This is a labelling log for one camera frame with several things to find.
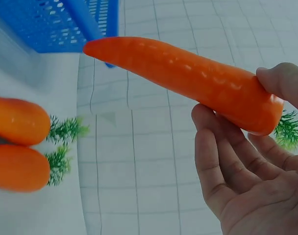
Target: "palm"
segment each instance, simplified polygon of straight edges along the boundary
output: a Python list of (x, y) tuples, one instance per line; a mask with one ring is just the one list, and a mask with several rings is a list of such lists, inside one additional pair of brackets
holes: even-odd
[(228, 235), (298, 234), (298, 174), (284, 172), (237, 195), (221, 215)]
[(298, 155), (270, 137), (250, 136), (256, 150), (239, 128), (202, 105), (192, 115), (203, 197), (223, 234), (298, 234)]

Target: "orange carrot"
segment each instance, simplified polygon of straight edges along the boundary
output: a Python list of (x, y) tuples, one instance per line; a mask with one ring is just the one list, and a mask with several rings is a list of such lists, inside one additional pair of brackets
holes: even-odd
[(267, 93), (255, 74), (140, 37), (88, 42), (83, 52), (194, 99), (256, 135), (279, 123), (284, 101)]
[(47, 185), (50, 166), (38, 151), (19, 145), (0, 145), (0, 188), (33, 192)]
[(0, 97), (0, 137), (21, 145), (43, 141), (50, 131), (50, 117), (37, 104)]

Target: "green carrot leaves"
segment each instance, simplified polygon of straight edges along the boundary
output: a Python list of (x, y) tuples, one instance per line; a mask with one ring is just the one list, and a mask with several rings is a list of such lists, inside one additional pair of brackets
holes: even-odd
[(69, 148), (66, 145), (61, 145), (56, 151), (45, 154), (50, 164), (49, 186), (59, 185), (65, 174), (71, 172), (71, 158), (66, 157), (68, 152)]
[(82, 125), (81, 117), (67, 118), (64, 121), (60, 121), (56, 116), (50, 116), (50, 118), (51, 128), (47, 140), (55, 144), (73, 143), (77, 136), (84, 136), (89, 132), (89, 126)]
[(296, 150), (298, 147), (298, 119), (297, 112), (294, 110), (281, 117), (281, 120), (274, 130), (276, 142), (287, 150)]

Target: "grout line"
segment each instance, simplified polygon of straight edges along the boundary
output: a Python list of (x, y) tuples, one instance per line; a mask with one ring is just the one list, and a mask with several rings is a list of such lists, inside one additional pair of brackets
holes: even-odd
[[(125, 0), (124, 0), (124, 36), (126, 36), (126, 7), (125, 7)], [(127, 103), (127, 108), (130, 109), (129, 107), (129, 99), (128, 99), (128, 94), (129, 94), (129, 75), (128, 71), (126, 70), (126, 75), (127, 75), (127, 91), (126, 91), (126, 103)]]
[[(152, 0), (153, 3), (153, 9), (154, 9), (154, 15), (156, 19), (156, 25), (157, 25), (157, 31), (158, 31), (158, 38), (160, 38), (160, 32), (159, 32), (159, 25), (158, 25), (158, 18), (157, 13), (155, 9), (154, 0)], [(172, 135), (172, 148), (173, 148), (173, 159), (174, 159), (174, 174), (175, 174), (175, 182), (176, 182), (176, 196), (177, 196), (177, 213), (178, 213), (178, 228), (179, 228), (179, 235), (182, 234), (182, 227), (181, 227), (181, 218), (180, 218), (180, 212), (179, 212), (179, 193), (178, 193), (178, 180), (177, 180), (177, 169), (176, 169), (176, 158), (175, 158), (175, 147), (174, 147), (174, 135), (173, 135), (173, 124), (172, 124), (172, 113), (171, 113), (171, 106), (170, 106), (170, 96), (169, 96), (169, 90), (167, 90), (167, 96), (168, 96), (168, 105), (169, 105), (169, 112), (170, 112), (170, 124), (171, 124), (171, 135)]]
[(244, 14), (244, 12), (243, 12), (243, 10), (242, 10), (242, 7), (241, 7), (241, 5), (240, 5), (240, 3), (239, 3), (238, 0), (237, 0), (237, 3), (238, 3), (238, 5), (239, 5), (239, 7), (240, 7), (240, 9), (241, 9), (242, 14), (243, 14), (244, 17), (246, 18), (246, 21), (247, 21), (247, 23), (248, 23), (248, 25), (249, 25), (249, 28), (250, 28), (250, 30), (252, 31), (253, 37), (255, 38), (255, 41), (256, 41), (256, 44), (257, 44), (257, 47), (258, 47), (258, 51), (259, 51), (259, 54), (260, 54), (260, 57), (261, 57), (261, 60), (262, 60), (263, 64), (266, 65), (266, 62), (265, 62), (265, 60), (264, 60), (263, 57), (262, 57), (262, 53), (261, 53), (260, 46), (259, 46), (259, 44), (258, 44), (256, 35), (254, 34), (254, 32), (253, 32), (253, 30), (252, 30), (252, 27), (251, 27), (251, 25), (250, 25), (250, 22), (249, 22), (247, 16)]
[[(131, 129), (134, 133), (134, 117), (133, 111), (131, 110)], [(133, 135), (133, 154), (134, 154), (134, 171), (135, 171), (135, 188), (136, 188), (136, 205), (137, 205), (137, 224), (138, 224), (138, 235), (140, 234), (140, 225), (139, 225), (139, 200), (138, 200), (138, 187), (137, 187), (137, 173), (136, 173), (136, 155), (135, 155), (135, 138)]]
[(92, 92), (91, 92), (91, 97), (90, 97), (90, 101), (89, 101), (89, 108), (90, 108), (90, 113), (93, 115), (93, 112), (92, 112), (92, 108), (91, 108), (91, 105), (92, 105), (92, 97), (94, 95), (94, 92), (95, 92), (95, 71), (96, 71), (96, 64), (95, 64), (95, 59), (94, 59), (94, 72), (93, 72), (93, 76), (94, 76), (94, 82), (93, 82), (93, 88), (92, 88)]
[[(146, 188), (172, 188), (176, 186), (189, 186), (189, 185), (200, 185), (200, 181), (191, 181), (186, 183), (178, 183), (178, 184), (165, 184), (165, 185), (147, 185), (147, 186), (139, 186), (137, 185), (138, 189), (146, 189)], [(83, 186), (80, 188), (97, 188), (95, 186)], [(99, 190), (118, 190), (118, 189), (135, 189), (135, 186), (117, 186), (117, 187), (99, 187)]]
[(98, 164), (98, 156), (97, 156), (97, 115), (96, 116), (96, 167), (97, 167), (97, 201), (98, 201), (98, 207), (99, 207), (99, 216), (100, 216), (100, 235), (102, 235), (102, 213), (101, 213), (101, 206), (100, 206), (100, 196), (99, 196), (99, 164)]
[(197, 54), (199, 54), (199, 53), (198, 53), (197, 42), (196, 42), (196, 37), (195, 37), (194, 29), (193, 29), (193, 25), (192, 25), (192, 22), (191, 22), (191, 20), (190, 20), (190, 18), (189, 18), (189, 16), (188, 16), (188, 12), (187, 12), (187, 8), (186, 8), (185, 1), (182, 0), (182, 2), (183, 2), (184, 9), (185, 9), (185, 13), (186, 13), (186, 18), (188, 19), (189, 26), (190, 26), (191, 32), (192, 32), (192, 34), (193, 34), (193, 39), (194, 39), (194, 43), (195, 43), (195, 49), (196, 49), (196, 51), (197, 51)]
[[(182, 209), (179, 212), (180, 213), (188, 213), (188, 212), (199, 212), (208, 209), (207, 207), (200, 207), (200, 208), (194, 208), (194, 209)], [(177, 213), (178, 210), (170, 210), (170, 211), (147, 211), (147, 212), (103, 212), (103, 214), (121, 214), (121, 215), (146, 215), (146, 214), (169, 214), (169, 213)], [(94, 211), (86, 211), (86, 213), (96, 214), (98, 212)]]
[(225, 27), (224, 27), (223, 22), (222, 22), (222, 18), (221, 18), (221, 16), (219, 16), (219, 14), (218, 14), (218, 12), (217, 12), (217, 10), (216, 10), (216, 7), (215, 7), (213, 1), (211, 1), (211, 3), (212, 3), (212, 6), (213, 6), (213, 9), (214, 9), (214, 12), (216, 13), (216, 15), (217, 15), (217, 16), (219, 17), (219, 19), (220, 19), (220, 22), (221, 22), (221, 25), (222, 25), (222, 28), (223, 28), (223, 31), (224, 31), (224, 34), (225, 34), (225, 38), (226, 38), (227, 43), (228, 43), (229, 51), (230, 51), (230, 53), (231, 53), (232, 60), (233, 60), (234, 66), (235, 66), (235, 65), (236, 65), (236, 63), (235, 63), (235, 58), (234, 58), (234, 55), (233, 55), (233, 52), (232, 52), (232, 48), (231, 48), (230, 42), (229, 42), (228, 37), (227, 37), (227, 33), (226, 33), (226, 30), (225, 30)]
[[(193, 155), (176, 157), (177, 160), (193, 159)], [(173, 161), (173, 158), (154, 158), (154, 159), (137, 159), (137, 163), (150, 163), (157, 161)], [(118, 160), (118, 161), (98, 161), (98, 164), (116, 164), (116, 163), (133, 163), (134, 160)], [(79, 164), (96, 164), (92, 161), (78, 161)]]

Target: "white surface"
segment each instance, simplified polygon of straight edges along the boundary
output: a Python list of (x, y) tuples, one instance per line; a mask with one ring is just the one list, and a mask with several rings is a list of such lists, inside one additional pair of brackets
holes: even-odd
[[(76, 115), (79, 55), (32, 55), (0, 34), (1, 43), (0, 58), (6, 60), (0, 61), (0, 96), (35, 102), (61, 119)], [(32, 67), (41, 70), (31, 71)], [(36, 148), (43, 153), (53, 149), (48, 144)], [(76, 145), (71, 148), (72, 172), (60, 186), (45, 187), (32, 194), (0, 190), (0, 235), (86, 234)]]
[[(298, 65), (298, 0), (122, 0), (120, 20), (121, 35), (252, 72)], [(93, 58), (79, 63), (77, 110), (95, 130), (78, 141), (88, 235), (221, 234), (194, 164), (195, 102)]]

